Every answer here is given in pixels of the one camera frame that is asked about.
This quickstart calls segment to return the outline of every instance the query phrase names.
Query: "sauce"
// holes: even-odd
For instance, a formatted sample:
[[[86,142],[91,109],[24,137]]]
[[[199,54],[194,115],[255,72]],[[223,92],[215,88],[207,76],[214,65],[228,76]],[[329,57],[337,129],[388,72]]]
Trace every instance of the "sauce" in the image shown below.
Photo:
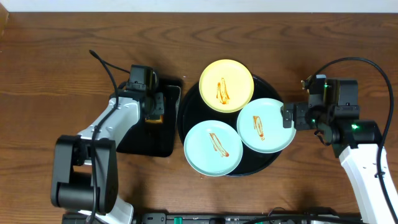
[[[228,104],[230,98],[228,96],[228,92],[226,91],[226,83],[225,79],[221,78],[221,83],[219,82],[217,84],[217,99],[220,101],[222,104]]]
[[[229,153],[227,151],[225,151],[225,149],[223,148],[223,146],[221,145],[220,140],[218,140],[218,137],[215,133],[209,133],[210,135],[210,139],[211,139],[211,143],[213,143],[213,148],[215,151],[218,151],[220,153],[221,157],[228,157]]]
[[[264,133],[262,132],[261,118],[259,116],[253,116],[253,122],[254,122],[254,129],[257,130],[257,133],[259,134],[261,141],[265,140]]]

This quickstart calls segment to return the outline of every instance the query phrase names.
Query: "light blue plate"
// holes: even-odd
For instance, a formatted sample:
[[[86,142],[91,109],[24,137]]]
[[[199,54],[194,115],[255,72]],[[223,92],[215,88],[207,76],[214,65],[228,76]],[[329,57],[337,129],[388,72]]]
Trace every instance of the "light blue plate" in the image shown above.
[[[296,129],[294,125],[291,128],[283,127],[281,106],[282,102],[270,98],[261,98],[248,103],[239,113],[236,123],[242,142],[261,153],[274,153],[287,147],[292,142]],[[261,120],[262,138],[259,128],[255,128],[254,116]]]
[[[243,145],[237,132],[228,124],[203,121],[189,130],[184,140],[184,153],[196,171],[217,177],[229,174],[238,166],[243,155]]]

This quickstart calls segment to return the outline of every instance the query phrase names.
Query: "round black tray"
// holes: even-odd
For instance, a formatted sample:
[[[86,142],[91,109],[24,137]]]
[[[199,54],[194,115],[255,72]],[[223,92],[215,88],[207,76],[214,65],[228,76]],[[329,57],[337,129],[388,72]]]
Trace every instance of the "round black tray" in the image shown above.
[[[251,101],[260,98],[272,98],[282,101],[278,93],[270,84],[255,75],[253,75],[253,80],[254,92]],[[182,144],[184,144],[185,137],[187,136],[189,130],[202,121],[222,121],[226,124],[229,124],[236,130],[236,120],[238,118],[239,112],[240,110],[234,113],[220,113],[211,109],[206,105],[200,96],[199,83],[195,84],[188,91],[178,111],[177,128]],[[272,154],[264,154],[251,150],[243,142],[242,144],[242,160],[237,168],[227,174],[227,176],[237,177],[255,174],[256,172],[259,172],[269,166],[281,153],[281,151],[279,151]]]

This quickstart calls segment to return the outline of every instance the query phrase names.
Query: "plate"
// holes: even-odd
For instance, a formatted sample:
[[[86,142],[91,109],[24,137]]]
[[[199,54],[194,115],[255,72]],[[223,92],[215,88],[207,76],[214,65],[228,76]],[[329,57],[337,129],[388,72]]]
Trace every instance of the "plate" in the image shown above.
[[[207,66],[200,76],[199,91],[213,110],[231,113],[243,108],[254,91],[249,70],[234,60],[218,60]]]
[[[273,89],[270,84],[265,82],[263,79],[253,75],[254,80],[254,92],[252,100],[259,98],[273,98],[282,101],[278,93]],[[236,130],[236,121],[239,112],[234,113],[220,113],[209,106],[202,100],[199,93],[199,84],[195,84],[188,90],[187,94],[183,98],[177,117],[177,128],[180,140],[184,143],[185,137],[189,130],[195,125],[207,120],[218,120],[222,121]],[[260,153],[253,151],[243,144],[243,156],[242,160],[235,168],[234,171],[227,174],[227,176],[245,176],[255,174],[272,164],[272,162],[279,156],[282,151],[276,153]]]
[[[248,103],[239,113],[236,128],[249,148],[261,153],[278,152],[293,140],[296,129],[284,128],[280,107],[283,103],[262,98]]]
[[[184,141],[188,163],[199,173],[218,177],[229,174],[241,162],[243,145],[237,132],[221,121],[195,125]]]

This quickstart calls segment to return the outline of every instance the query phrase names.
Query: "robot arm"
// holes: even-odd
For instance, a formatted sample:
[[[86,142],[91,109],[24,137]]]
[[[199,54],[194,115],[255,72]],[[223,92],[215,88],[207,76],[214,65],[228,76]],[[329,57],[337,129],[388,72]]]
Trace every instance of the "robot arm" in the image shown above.
[[[78,210],[89,215],[93,209],[92,174],[75,172],[74,166],[91,166],[91,143],[98,123],[95,140],[95,162],[97,184],[96,218],[105,223],[131,223],[132,205],[118,197],[118,170],[116,148],[126,133],[140,119],[159,119],[162,116],[163,95],[154,92],[158,79],[150,67],[133,65],[126,89],[119,89],[119,105],[111,95],[109,105],[103,113],[76,136],[60,136],[55,146],[51,202],[56,207]]]
[[[291,127],[294,121],[298,131],[316,129],[314,134],[324,145],[332,145],[340,159],[353,186],[363,222],[393,223],[376,169],[382,136],[376,122],[359,119],[357,81],[327,79],[325,75],[308,80],[302,82],[309,94],[308,102],[288,103],[281,108],[284,127]],[[384,149],[381,166],[390,201],[398,210],[398,195]]]

